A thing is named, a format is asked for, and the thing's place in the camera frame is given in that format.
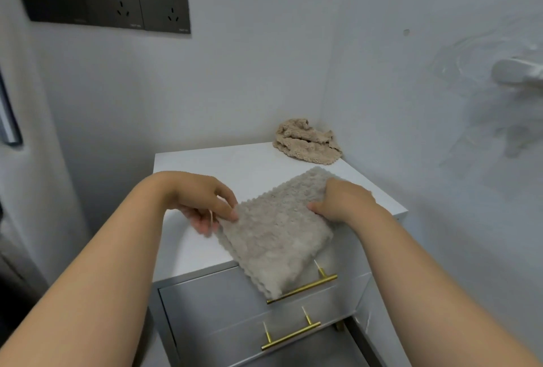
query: gold drawer handle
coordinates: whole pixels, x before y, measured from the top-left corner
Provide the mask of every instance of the gold drawer handle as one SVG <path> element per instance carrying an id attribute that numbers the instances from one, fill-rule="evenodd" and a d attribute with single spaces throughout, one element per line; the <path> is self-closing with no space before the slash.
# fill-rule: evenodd
<path id="1" fill-rule="evenodd" d="M 311 323 L 311 319 L 307 315 L 305 309 L 302 307 L 303 313 L 306 315 L 307 320 L 307 327 L 304 327 L 302 329 L 299 329 L 298 331 L 295 331 L 294 333 L 290 333 L 284 337 L 281 337 L 278 340 L 272 341 L 272 337 L 270 336 L 270 333 L 268 332 L 268 328 L 266 327 L 266 323 L 264 324 L 264 330 L 266 330 L 266 337 L 268 338 L 268 344 L 264 344 L 262 347 L 262 351 L 268 350 L 269 348 L 276 346 L 277 344 L 284 343 L 287 340 L 290 340 L 293 337 L 299 336 L 300 334 L 304 334 L 305 332 L 315 329 L 320 326 L 320 321 L 317 321 L 316 323 Z"/>
<path id="2" fill-rule="evenodd" d="M 280 296 L 280 297 L 278 297 L 276 299 L 267 300 L 266 302 L 268 304 L 271 304 L 271 303 L 274 303 L 276 301 L 279 301 L 279 300 L 285 299 L 287 297 L 290 297 L 292 295 L 295 295 L 295 294 L 298 294 L 298 293 L 303 293 L 304 291 L 308 291 L 310 288 L 321 286 L 324 283 L 334 281 L 336 278 L 338 278 L 337 274 L 327 276 L 326 273 L 324 272 L 324 270 L 320 267 L 319 264 L 317 264 L 316 261 L 315 261 L 315 264 L 316 264 L 316 267 L 319 269 L 319 277 L 322 277 L 320 280 L 314 281 L 312 283 L 306 284 L 305 286 L 301 286 L 299 288 L 296 288 L 295 290 L 289 291 L 288 293 L 285 293 L 285 294 L 283 294 L 282 296 Z"/>

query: scuff mark on wall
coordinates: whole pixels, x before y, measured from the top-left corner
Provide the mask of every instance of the scuff mark on wall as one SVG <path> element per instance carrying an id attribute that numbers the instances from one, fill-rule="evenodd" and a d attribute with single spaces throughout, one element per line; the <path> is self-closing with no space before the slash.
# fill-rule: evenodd
<path id="1" fill-rule="evenodd" d="M 466 98 L 466 130 L 440 167 L 464 179 L 500 141 L 501 150 L 480 178 L 507 199 L 543 173 L 514 162 L 521 156 L 535 157 L 538 152 L 528 150 L 543 141 L 543 89 L 498 85 L 490 74 L 494 63 L 504 58 L 529 57 L 543 63 L 542 22 L 543 13 L 507 17 L 496 28 L 442 47 L 428 67 L 447 83 L 449 92 Z"/>

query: folded towel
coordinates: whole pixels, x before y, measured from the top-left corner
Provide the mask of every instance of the folded towel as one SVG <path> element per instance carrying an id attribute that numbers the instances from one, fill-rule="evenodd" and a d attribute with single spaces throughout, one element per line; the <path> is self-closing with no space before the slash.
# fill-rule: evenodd
<path id="1" fill-rule="evenodd" d="M 237 222 L 217 233 L 256 287 L 276 299 L 333 236 L 332 224 L 307 209 L 324 198 L 333 174 L 315 167 L 261 196 L 240 203 Z"/>
<path id="2" fill-rule="evenodd" d="M 343 155 L 332 131 L 315 130 L 305 118 L 283 122 L 275 132 L 273 146 L 289 157 L 315 164 L 332 164 Z"/>

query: white cabinet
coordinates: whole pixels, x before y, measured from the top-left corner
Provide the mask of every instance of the white cabinet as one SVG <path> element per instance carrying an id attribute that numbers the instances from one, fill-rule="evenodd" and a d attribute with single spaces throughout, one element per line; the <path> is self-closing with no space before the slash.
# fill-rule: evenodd
<path id="1" fill-rule="evenodd" d="M 271 143 L 163 153 L 155 158 L 155 172 L 213 175 L 240 202 L 312 167 L 314 164 L 285 156 Z M 343 160 L 324 168 L 370 189 L 377 202 L 398 219 L 405 216 L 404 207 Z M 371 278 L 360 242 L 343 226 L 316 257 L 326 274 L 337 278 L 268 304 L 216 237 L 197 234 L 174 211 L 167 212 L 162 231 L 149 307 L 173 366 L 229 367 L 281 348 L 354 314 Z M 319 278 L 317 266 L 310 264 L 292 289 Z M 262 350 L 269 340 L 285 336 L 289 338 Z"/>

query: crumpled towel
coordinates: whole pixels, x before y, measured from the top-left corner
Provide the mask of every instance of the crumpled towel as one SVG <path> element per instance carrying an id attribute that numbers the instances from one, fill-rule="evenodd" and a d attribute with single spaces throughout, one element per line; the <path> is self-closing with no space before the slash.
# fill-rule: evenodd
<path id="1" fill-rule="evenodd" d="M 273 146 L 289 157 L 316 164 L 329 165 L 343 155 L 332 131 L 315 130 L 305 118 L 283 122 L 275 132 Z"/>
<path id="2" fill-rule="evenodd" d="M 307 208 L 309 201 L 324 198 L 331 177 L 321 167 L 312 168 L 240 203 L 237 222 L 221 220 L 219 242 L 266 298 L 284 294 L 332 238 L 333 224 Z"/>

